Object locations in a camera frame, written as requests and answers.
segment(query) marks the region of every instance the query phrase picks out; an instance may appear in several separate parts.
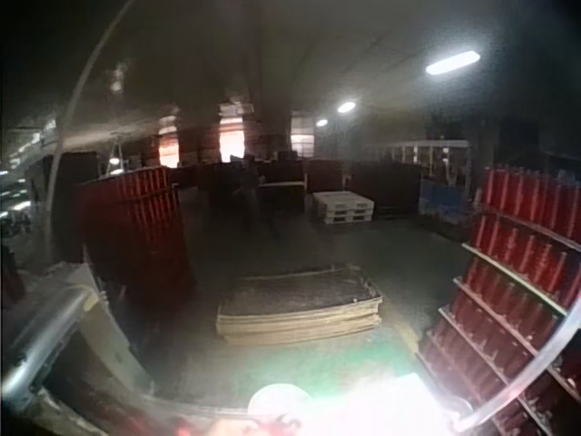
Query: red bottle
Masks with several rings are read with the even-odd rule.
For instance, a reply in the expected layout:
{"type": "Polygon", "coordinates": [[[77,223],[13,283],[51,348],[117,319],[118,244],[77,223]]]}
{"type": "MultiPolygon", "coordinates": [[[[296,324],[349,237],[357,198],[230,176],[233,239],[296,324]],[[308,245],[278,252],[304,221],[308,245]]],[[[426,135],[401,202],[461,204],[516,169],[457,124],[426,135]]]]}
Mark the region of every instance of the red bottle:
{"type": "Polygon", "coordinates": [[[563,283],[567,253],[552,252],[552,256],[552,259],[549,261],[548,271],[541,277],[540,287],[548,295],[554,296],[563,283]]]}
{"type": "Polygon", "coordinates": [[[505,249],[502,256],[499,257],[500,261],[508,266],[512,266],[516,253],[517,253],[517,241],[518,241],[518,228],[512,227],[507,229],[507,238],[505,240],[505,249]]]}
{"type": "Polygon", "coordinates": [[[473,289],[474,286],[474,279],[478,274],[478,270],[480,267],[481,262],[478,260],[477,257],[472,259],[468,270],[466,271],[466,277],[464,278],[464,283],[468,285],[470,289],[473,289]]]}
{"type": "Polygon", "coordinates": [[[576,268],[576,274],[571,283],[561,293],[560,301],[563,307],[570,308],[581,292],[581,263],[576,268]]]}
{"type": "Polygon", "coordinates": [[[486,168],[484,170],[485,173],[485,181],[484,181],[484,190],[482,193],[482,203],[486,206],[492,206],[492,196],[495,189],[495,169],[494,168],[486,168]]]}
{"type": "Polygon", "coordinates": [[[533,335],[531,341],[531,344],[537,350],[540,350],[548,341],[548,338],[551,337],[555,331],[556,322],[558,321],[558,318],[555,315],[544,316],[544,318],[545,319],[539,323],[538,330],[533,335]]]}
{"type": "Polygon", "coordinates": [[[520,334],[522,334],[527,341],[530,341],[533,338],[533,332],[538,330],[544,314],[545,306],[542,303],[532,302],[529,304],[525,312],[525,318],[518,326],[520,334]]]}

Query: shelf rack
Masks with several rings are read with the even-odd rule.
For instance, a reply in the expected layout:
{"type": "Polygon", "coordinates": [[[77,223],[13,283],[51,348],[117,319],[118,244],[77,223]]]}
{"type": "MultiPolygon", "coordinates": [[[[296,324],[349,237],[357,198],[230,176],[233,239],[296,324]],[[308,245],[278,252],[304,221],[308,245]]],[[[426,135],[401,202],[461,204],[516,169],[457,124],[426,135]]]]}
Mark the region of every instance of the shelf rack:
{"type": "MultiPolygon", "coordinates": [[[[448,310],[441,308],[439,310],[439,313],[442,315],[442,317],[448,322],[448,324],[450,324],[457,332],[460,336],[462,336],[462,338],[464,339],[464,341],[466,341],[468,343],[468,345],[470,345],[470,347],[478,354],[478,356],[480,356],[480,358],[482,360],[484,360],[488,367],[493,371],[493,373],[496,374],[496,376],[503,382],[505,383],[505,385],[508,384],[509,380],[507,379],[507,377],[502,373],[502,371],[495,365],[495,363],[493,361],[491,361],[485,353],[483,353],[480,350],[480,347],[478,347],[473,341],[472,339],[470,339],[470,337],[464,332],[464,329],[462,329],[462,327],[460,327],[460,325],[458,325],[458,323],[454,320],[454,318],[452,318],[452,316],[449,314],[448,310]]],[[[521,407],[528,413],[528,415],[531,417],[531,419],[535,422],[535,424],[537,425],[537,427],[546,435],[552,435],[553,432],[550,428],[550,425],[548,425],[529,405],[528,403],[525,401],[525,399],[522,396],[519,396],[517,398],[517,401],[520,403],[521,407]]]]}
{"type": "MultiPolygon", "coordinates": [[[[432,344],[438,349],[438,352],[440,353],[440,355],[444,359],[446,359],[446,362],[448,362],[448,365],[450,366],[450,368],[452,368],[454,370],[454,372],[459,375],[460,379],[462,379],[462,383],[464,383],[464,385],[470,391],[470,393],[472,394],[472,396],[474,398],[476,398],[476,400],[478,401],[478,404],[482,403],[483,402],[482,401],[482,398],[473,389],[472,383],[470,382],[469,379],[466,378],[466,376],[464,375],[464,372],[462,372],[458,368],[458,366],[456,366],[456,364],[448,357],[448,355],[446,354],[446,352],[444,352],[444,350],[442,349],[442,347],[440,347],[438,341],[436,341],[436,338],[434,338],[434,336],[431,334],[431,332],[428,332],[427,335],[428,335],[429,341],[432,342],[432,344]]],[[[443,391],[448,391],[446,388],[444,388],[443,386],[441,386],[440,383],[438,383],[438,376],[437,376],[437,374],[431,369],[429,363],[426,362],[426,360],[422,357],[422,355],[419,352],[416,355],[418,356],[418,359],[422,363],[422,365],[424,365],[424,367],[426,368],[426,371],[428,371],[428,373],[431,376],[432,380],[437,383],[438,387],[441,390],[443,390],[443,391]]],[[[498,422],[498,419],[497,418],[492,418],[492,422],[494,423],[495,427],[498,429],[498,432],[500,433],[501,436],[508,436],[508,433],[506,431],[504,431],[504,429],[502,428],[502,426],[498,422]]]]}
{"type": "MultiPolygon", "coordinates": [[[[490,307],[488,307],[488,305],[482,301],[482,299],[475,293],[473,292],[467,284],[463,283],[459,278],[454,279],[454,284],[467,296],[469,297],[474,303],[476,303],[484,312],[486,312],[488,314],[488,316],[490,316],[490,318],[492,318],[494,321],[496,321],[498,324],[500,324],[500,326],[507,332],[509,333],[514,339],[516,339],[518,341],[518,343],[520,343],[525,350],[528,351],[529,354],[531,354],[533,357],[538,355],[538,351],[537,349],[535,349],[535,347],[533,347],[529,341],[527,341],[527,339],[520,334],[520,332],[515,329],[512,325],[510,325],[510,323],[507,322],[507,320],[501,316],[498,315],[496,312],[494,312],[492,309],[490,309],[490,307]]],[[[579,392],[576,391],[576,389],[571,386],[571,384],[569,384],[569,382],[558,372],[556,371],[554,368],[552,367],[547,367],[547,372],[549,374],[551,374],[551,376],[555,379],[555,381],[557,383],[559,383],[561,385],[561,387],[563,387],[563,389],[565,389],[565,391],[578,403],[581,405],[581,395],[579,395],[579,392]]]]}
{"type": "Polygon", "coordinates": [[[499,261],[492,259],[490,256],[484,254],[480,250],[472,247],[471,245],[468,245],[467,243],[463,243],[462,247],[464,247],[466,250],[468,250],[472,254],[475,254],[483,261],[491,264],[496,269],[501,271],[503,274],[508,276],[511,280],[513,280],[514,282],[518,283],[519,285],[521,285],[522,287],[527,289],[528,292],[532,293],[535,297],[538,298],[538,300],[541,300],[544,304],[549,306],[553,311],[559,313],[562,316],[566,316],[566,309],[563,306],[561,306],[555,300],[552,300],[551,298],[549,298],[544,292],[539,290],[533,283],[531,283],[527,279],[527,277],[525,277],[524,275],[519,274],[518,272],[514,272],[510,268],[507,268],[505,265],[500,263],[499,261]]]}
{"type": "Polygon", "coordinates": [[[530,229],[534,232],[543,234],[547,238],[550,238],[554,241],[557,241],[558,243],[561,243],[564,246],[581,253],[581,243],[577,243],[571,239],[568,239],[565,236],[562,236],[558,233],[553,232],[552,230],[547,229],[546,227],[543,227],[542,225],[538,225],[535,223],[531,223],[529,221],[521,220],[520,218],[516,218],[516,217],[511,216],[511,215],[507,215],[506,213],[499,212],[496,209],[493,209],[489,206],[481,205],[480,209],[484,213],[492,213],[494,215],[499,216],[500,218],[503,218],[503,219],[511,221],[515,224],[526,227],[527,229],[530,229]]]}

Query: dark pallet stack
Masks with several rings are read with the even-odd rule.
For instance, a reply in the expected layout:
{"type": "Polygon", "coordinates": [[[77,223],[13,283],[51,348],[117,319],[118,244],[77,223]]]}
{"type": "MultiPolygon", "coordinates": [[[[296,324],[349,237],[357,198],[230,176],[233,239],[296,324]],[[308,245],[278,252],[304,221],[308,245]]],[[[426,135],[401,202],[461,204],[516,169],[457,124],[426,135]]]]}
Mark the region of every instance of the dark pallet stack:
{"type": "Polygon", "coordinates": [[[127,286],[150,314],[175,311],[192,293],[177,194],[165,167],[109,177],[79,188],[79,217],[95,272],[127,286]]]}
{"type": "Polygon", "coordinates": [[[343,190],[341,161],[312,160],[305,163],[308,193],[328,193],[343,190]]]}
{"type": "MultiPolygon", "coordinates": [[[[464,244],[474,258],[454,280],[457,298],[440,309],[442,319],[420,346],[420,359],[445,390],[474,404],[492,398],[539,353],[579,298],[581,245],[572,239],[577,192],[574,183],[487,170],[483,211],[464,244]]],[[[578,336],[488,431],[574,434],[581,412],[578,336]]]]}
{"type": "Polygon", "coordinates": [[[375,202],[374,217],[418,213],[421,167],[407,163],[359,162],[351,166],[349,191],[375,202]]]}

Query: fluorescent light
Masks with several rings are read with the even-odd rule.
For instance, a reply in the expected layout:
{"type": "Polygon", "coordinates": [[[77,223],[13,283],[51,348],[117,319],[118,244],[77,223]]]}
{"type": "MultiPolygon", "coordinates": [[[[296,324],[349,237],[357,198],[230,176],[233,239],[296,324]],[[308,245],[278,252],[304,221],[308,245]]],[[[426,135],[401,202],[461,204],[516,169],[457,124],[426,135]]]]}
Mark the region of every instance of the fluorescent light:
{"type": "Polygon", "coordinates": [[[478,62],[479,59],[480,54],[473,51],[460,53],[430,65],[426,68],[426,72],[432,75],[444,74],[462,68],[463,66],[474,64],[475,62],[478,62]]]}
{"type": "Polygon", "coordinates": [[[16,206],[12,206],[12,210],[13,211],[22,211],[23,209],[26,209],[27,207],[30,207],[30,200],[26,201],[26,202],[21,202],[19,204],[17,204],[16,206]]]}
{"type": "Polygon", "coordinates": [[[163,129],[160,129],[158,134],[172,134],[173,132],[177,132],[177,130],[178,129],[175,128],[175,125],[169,125],[163,129]]]}
{"type": "Polygon", "coordinates": [[[347,112],[352,111],[355,108],[355,104],[353,102],[346,102],[337,108],[337,112],[340,114],[346,114],[347,112]]]}
{"type": "Polygon", "coordinates": [[[242,122],[242,118],[240,116],[234,116],[234,117],[230,117],[230,118],[222,118],[220,120],[220,124],[236,124],[236,123],[241,123],[242,122]]]}

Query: ceiling light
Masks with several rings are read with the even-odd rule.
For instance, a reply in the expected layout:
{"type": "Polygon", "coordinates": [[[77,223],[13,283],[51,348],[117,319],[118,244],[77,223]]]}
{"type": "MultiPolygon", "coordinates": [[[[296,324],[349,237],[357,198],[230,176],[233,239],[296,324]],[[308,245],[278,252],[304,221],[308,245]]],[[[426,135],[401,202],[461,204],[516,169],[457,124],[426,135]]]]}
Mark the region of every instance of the ceiling light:
{"type": "Polygon", "coordinates": [[[168,125],[167,127],[160,129],[158,134],[172,134],[173,132],[176,132],[177,130],[178,129],[175,127],[175,125],[168,125]]]}
{"type": "Polygon", "coordinates": [[[23,209],[26,209],[27,207],[30,207],[30,200],[27,202],[21,202],[19,204],[17,204],[16,206],[12,206],[13,211],[22,211],[23,209]]]}
{"type": "Polygon", "coordinates": [[[346,102],[337,108],[337,112],[340,114],[346,114],[355,108],[355,104],[353,102],[346,102]]]}
{"type": "Polygon", "coordinates": [[[473,51],[460,53],[430,65],[428,68],[426,68],[426,72],[432,75],[444,74],[448,71],[474,64],[475,62],[478,62],[479,59],[480,54],[473,51]]]}

